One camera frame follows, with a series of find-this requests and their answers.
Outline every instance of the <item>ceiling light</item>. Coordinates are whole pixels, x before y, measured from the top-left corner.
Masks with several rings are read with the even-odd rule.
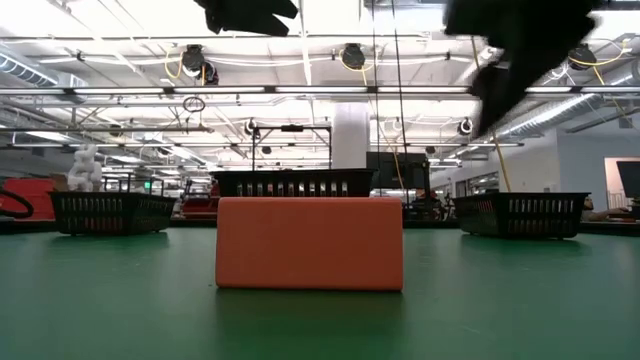
[[[162,88],[93,88],[93,89],[75,89],[78,95],[139,95],[139,94],[163,94]]]
[[[57,148],[63,147],[62,144],[11,144],[12,147],[19,148]]]
[[[462,161],[462,160],[452,159],[452,158],[449,158],[449,159],[429,159],[429,163],[435,163],[435,164],[437,164],[437,163],[441,163],[441,162],[449,162],[449,163],[454,162],[454,163],[459,163],[459,162],[461,162],[461,161]]]
[[[171,81],[171,80],[169,80],[169,79],[167,79],[167,78],[162,78],[162,79],[160,79],[160,82],[167,83],[167,84],[169,84],[169,85],[171,85],[171,86],[173,86],[173,87],[175,87],[175,86],[176,86],[176,84],[175,84],[173,81]]]
[[[216,87],[182,87],[175,88],[176,94],[237,94],[263,93],[264,87],[257,86],[216,86]]]
[[[278,86],[277,93],[366,93],[366,86]]]
[[[42,139],[52,140],[52,141],[70,141],[72,140],[70,137],[55,133],[55,132],[46,132],[46,131],[29,131],[27,134],[31,136],[36,136]]]
[[[131,164],[137,164],[137,163],[143,163],[144,160],[138,159],[136,157],[133,156],[110,156],[112,159],[114,160],[118,160],[118,161],[122,161],[122,162],[126,162],[126,163],[131,163]]]
[[[457,169],[461,168],[461,165],[433,165],[430,166],[431,169]]]
[[[496,147],[496,144],[492,144],[492,143],[487,143],[487,144],[469,144],[471,146],[474,147]],[[500,143],[498,144],[500,145],[500,147],[520,147],[520,146],[524,146],[523,143]]]
[[[637,93],[638,86],[586,86],[582,88],[585,93]]]
[[[0,95],[64,95],[62,89],[0,89]]]
[[[180,175],[178,170],[160,170],[160,172],[166,175]]]
[[[402,92],[405,94],[466,94],[468,91],[464,86],[403,86]],[[397,86],[380,86],[379,92],[382,93],[397,93],[400,92],[400,88]]]
[[[571,91],[569,86],[538,86],[530,87],[527,92],[529,93],[563,93]]]

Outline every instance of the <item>orange foam block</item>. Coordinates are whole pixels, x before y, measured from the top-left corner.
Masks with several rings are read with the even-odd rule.
[[[402,290],[402,203],[222,198],[219,287]]]

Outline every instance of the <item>white column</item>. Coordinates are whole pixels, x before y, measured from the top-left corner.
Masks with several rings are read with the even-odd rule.
[[[333,117],[333,169],[367,167],[369,105],[337,103]]]

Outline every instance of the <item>mesh basket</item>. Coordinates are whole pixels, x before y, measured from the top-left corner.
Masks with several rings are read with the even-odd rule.
[[[368,197],[374,170],[222,171],[221,196]]]
[[[463,231],[499,237],[571,238],[588,193],[492,193],[453,199]]]
[[[164,230],[176,199],[138,193],[51,192],[63,234],[129,235]]]

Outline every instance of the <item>yellow cable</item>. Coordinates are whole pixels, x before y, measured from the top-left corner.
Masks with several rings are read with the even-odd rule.
[[[475,37],[471,37],[471,47],[473,48],[473,59],[476,62],[476,67],[480,70],[480,61],[478,61],[478,49],[476,48],[476,39]],[[500,144],[498,143],[498,137],[496,136],[496,132],[493,131],[493,142],[496,144],[496,150],[498,151],[498,158],[500,159],[500,167],[502,168],[502,174],[504,176],[504,183],[507,185],[507,192],[511,192],[511,183],[509,182],[509,174],[507,173],[507,165],[504,162],[504,157],[502,157],[502,149],[500,149]]]
[[[164,62],[164,71],[167,72],[167,75],[169,75],[169,77],[173,79],[177,79],[180,77],[180,74],[182,74],[182,56],[184,56],[184,52],[180,53],[180,64],[178,64],[178,75],[173,75],[171,71],[169,71],[169,51],[167,51],[167,57],[165,58],[165,62]]]
[[[627,42],[623,41],[622,42],[622,49],[620,49],[620,54],[618,54],[618,56],[614,57],[613,59],[607,60],[607,61],[603,61],[603,62],[599,62],[599,63],[589,63],[589,62],[584,62],[584,61],[580,61],[580,60],[576,60],[572,57],[569,57],[569,60],[573,61],[576,64],[580,64],[580,65],[585,65],[585,66],[602,66],[602,65],[607,65],[607,64],[611,64],[614,61],[618,61],[620,60],[620,58],[622,57],[622,55],[624,55],[625,53],[625,49],[627,48]]]
[[[367,75],[365,74],[365,72],[367,70],[363,69],[363,70],[358,70],[358,71],[360,71],[362,73],[362,80],[364,81],[364,86],[369,86],[367,84]],[[374,109],[373,108],[373,104],[371,104],[371,100],[369,100],[369,106],[371,107],[371,110]],[[380,121],[376,120],[376,122],[378,123],[378,129],[380,130],[380,134],[382,134],[382,137],[384,138],[384,141],[386,141],[387,146],[389,148],[391,148],[391,151],[393,152],[393,160],[396,163],[396,172],[398,173],[398,181],[400,182],[400,189],[402,189],[402,191],[404,191],[404,182],[402,181],[402,174],[400,173],[400,163],[398,162],[398,154],[396,152],[396,148],[391,146],[391,143],[389,142],[389,139],[387,139],[387,135],[384,134],[384,130],[382,129],[382,126],[380,126]]]

